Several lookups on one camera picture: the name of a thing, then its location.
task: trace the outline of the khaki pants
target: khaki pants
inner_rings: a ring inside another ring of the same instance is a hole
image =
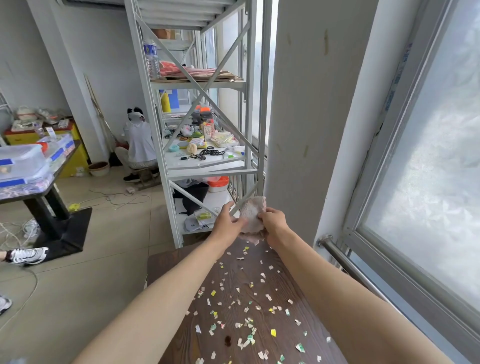
[[[125,149],[122,146],[118,146],[115,148],[115,154],[117,155],[120,162],[123,164],[123,167],[125,168],[125,172],[127,174],[135,173],[135,170],[141,170],[142,168],[157,166],[156,159],[147,160],[145,162],[133,162],[133,163],[129,162],[128,149]]]

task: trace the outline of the cloth rag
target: cloth rag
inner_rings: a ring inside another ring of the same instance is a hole
[[[250,197],[240,207],[240,217],[247,218],[248,222],[239,234],[239,238],[248,240],[257,245],[260,240],[265,239],[267,230],[264,224],[258,218],[260,212],[265,212],[267,208],[266,198]]]

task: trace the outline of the person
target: person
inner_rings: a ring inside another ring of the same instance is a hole
[[[135,173],[135,170],[143,168],[150,168],[152,176],[156,177],[159,175],[159,170],[150,124],[145,121],[141,108],[134,108],[133,111],[128,109],[127,115],[129,121],[125,124],[123,131],[129,148],[123,146],[115,148],[115,154],[128,173],[123,180],[127,183],[139,182],[140,176]]]
[[[232,206],[223,206],[203,244],[138,295],[73,364],[158,363],[192,297],[246,223],[230,217]],[[258,217],[268,244],[349,363],[451,363],[390,304],[318,255],[288,227],[283,212],[268,207]]]
[[[48,248],[12,249],[0,252],[0,261],[12,264],[38,264],[47,257]],[[0,315],[12,306],[12,300],[0,294]]]

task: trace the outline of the stain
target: stain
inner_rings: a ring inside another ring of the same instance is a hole
[[[326,56],[328,54],[328,29],[325,29],[324,33],[324,49],[324,56]]]

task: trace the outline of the white sneaker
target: white sneaker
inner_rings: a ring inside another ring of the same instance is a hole
[[[0,295],[0,315],[12,306],[12,300]]]
[[[14,264],[38,264],[47,257],[48,248],[13,249],[10,252],[10,261]]]

